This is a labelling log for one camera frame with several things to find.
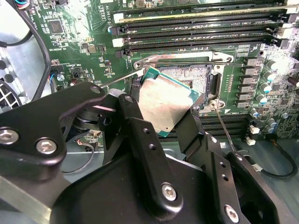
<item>connector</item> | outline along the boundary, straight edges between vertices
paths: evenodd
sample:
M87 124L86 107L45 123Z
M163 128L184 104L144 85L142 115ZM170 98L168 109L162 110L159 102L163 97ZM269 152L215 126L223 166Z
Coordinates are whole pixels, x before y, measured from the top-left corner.
M253 125L250 125L249 128L252 134L259 134L260 132L260 129L258 127L254 127Z
M276 134L266 134L265 138L267 141L277 141L277 135Z
M254 146L256 144L256 141L253 139L250 139L250 137L246 137L246 143L249 146Z

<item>integrated circuit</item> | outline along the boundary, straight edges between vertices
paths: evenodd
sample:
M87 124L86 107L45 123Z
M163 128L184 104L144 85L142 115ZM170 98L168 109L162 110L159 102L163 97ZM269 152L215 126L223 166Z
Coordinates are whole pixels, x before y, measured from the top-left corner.
M62 29L60 20L52 20L52 21L49 21L48 23L49 23L51 33L60 34L60 33L64 32L64 30Z
M207 84L209 76L211 75L210 66L191 65L190 67L161 67L158 68L160 72L174 78L196 92L201 93L200 98L195 102L196 105L201 105L205 102L207 97Z

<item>green circuit board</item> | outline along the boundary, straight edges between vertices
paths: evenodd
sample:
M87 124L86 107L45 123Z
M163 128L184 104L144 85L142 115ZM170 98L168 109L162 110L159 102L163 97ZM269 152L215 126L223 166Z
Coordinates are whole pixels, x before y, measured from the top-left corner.
M144 22L149 22L146 18L152 16L170 16L171 14L186 15L189 13L208 13L210 11L217 11L215 9L206 8L209 3L229 6L226 10L233 10L239 8L238 3L244 3L245 1L231 1L231 0L69 0L67 2L51 1L51 0L34 0L31 9L28 10L28 14L33 21L36 29L43 37L46 46L49 49L52 67L53 69L59 68L60 73L63 75L64 80L54 76L54 81L57 89L68 88L73 84L79 82L88 81L97 85L109 83L116 78L121 78L127 74L130 74L136 69L134 63L150 55L159 54L174 54L183 52L221 52L234 57L234 63L244 63L244 60L248 57L259 57L255 66L260 67L255 71L255 78L250 82L251 89L250 97L244 104L238 105L238 96L240 94L240 79L244 76L243 68L234 66L225 66L221 78L221 88L218 98L225 102L225 107L221 108L221 115L238 115L248 114L252 108L259 110L258 119L263 126L266 126L266 121L269 118L274 118L277 123L280 123L277 131L280 137L290 138L298 134L298 112L299 109L294 107L294 104L299 103L298 96L295 93L295 88L287 82L289 76L296 76L299 70L295 67L297 60L297 47L299 46L299 33L295 23L292 24L292 31L288 35L289 45L285 49L280 49L277 46L271 44L265 44L263 41L251 41L250 38L258 38L265 33L253 34L253 36L235 36L236 34L227 34L227 36L221 37L225 42L223 44L211 44L206 46L199 45L198 47L185 48L177 46L173 48L152 48L144 49L147 44L149 48L153 46L157 41L159 44L163 43L165 46L170 42L182 43L185 36L180 38L159 37L142 39L142 36L146 36L148 33L154 34L155 32L180 32L178 29L171 29L173 25L169 26L170 30L165 28L159 28L154 26L152 28L145 29L128 29L124 34L111 34L111 28L124 26L125 24L115 21L115 14L123 14L123 19L130 18L145 18ZM282 7L282 3L279 1L266 1L261 7ZM155 10L157 8L167 8L169 10ZM265 26L271 24L273 28L276 28L274 21L256 21L255 23L238 21L235 19L231 26L224 25L217 28L231 28L231 33L234 32L234 28L240 28L243 26ZM212 21L207 26L215 26ZM183 28L183 32L190 31L190 28ZM140 35L138 41L131 41L135 38L134 35ZM129 54L122 54L122 57L117 56L116 51L122 51L123 46L117 47L113 44L113 39L124 38L129 41L124 46L132 49ZM205 41L201 39L193 39L192 41ZM238 43L230 42L230 38L248 38L248 42ZM277 78L268 82L263 78L263 73L268 70L266 63L269 60L285 60L289 62L286 66L282 66L283 69L277 71ZM200 61L198 58L193 58L193 61ZM108 87L108 89L116 88L122 91L128 91L130 88L130 79L125 78L117 83L114 83ZM273 85L279 84L276 90L270 93L264 93L259 86L262 83L268 83L273 88ZM268 103L262 105L257 100L257 96L263 94ZM281 104L283 99L287 99L287 104ZM200 105L195 113L199 116L214 116L214 110L205 111L202 110L208 103L208 96L204 100L204 105ZM281 116L284 113L288 113L288 119L282 119Z

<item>screw hole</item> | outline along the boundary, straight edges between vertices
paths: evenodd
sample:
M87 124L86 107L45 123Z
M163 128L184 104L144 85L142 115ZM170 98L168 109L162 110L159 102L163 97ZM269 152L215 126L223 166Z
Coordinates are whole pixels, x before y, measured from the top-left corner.
M223 167L223 168L225 168L226 166L224 165L224 163L223 162L220 162L220 165Z
M144 128L144 129L143 129L143 132L144 132L145 134L149 134L149 133L150 133L149 129L147 129L147 128Z
M105 118L103 124L104 124L105 126L107 126L107 125L110 125L111 122L112 122L112 120L111 120L110 118Z
M224 174L222 174L222 178L223 178L225 181L228 181L228 177L225 176Z
M149 149L155 151L156 150L156 147L154 144L149 144Z
M90 87L90 89L95 93L101 93L101 90L95 86Z
M130 103L133 102L133 98L131 98L130 96L125 96L125 99Z

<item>black plastic bracket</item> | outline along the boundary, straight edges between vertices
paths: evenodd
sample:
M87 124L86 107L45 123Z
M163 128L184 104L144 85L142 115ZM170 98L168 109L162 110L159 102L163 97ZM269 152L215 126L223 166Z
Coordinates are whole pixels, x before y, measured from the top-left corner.
M77 113L101 104L104 97L101 88L84 82L1 114L0 130L16 131L18 140L0 144L0 175L37 180L54 177L66 155L64 136ZM55 142L56 150L51 154L39 152L36 144L42 139Z

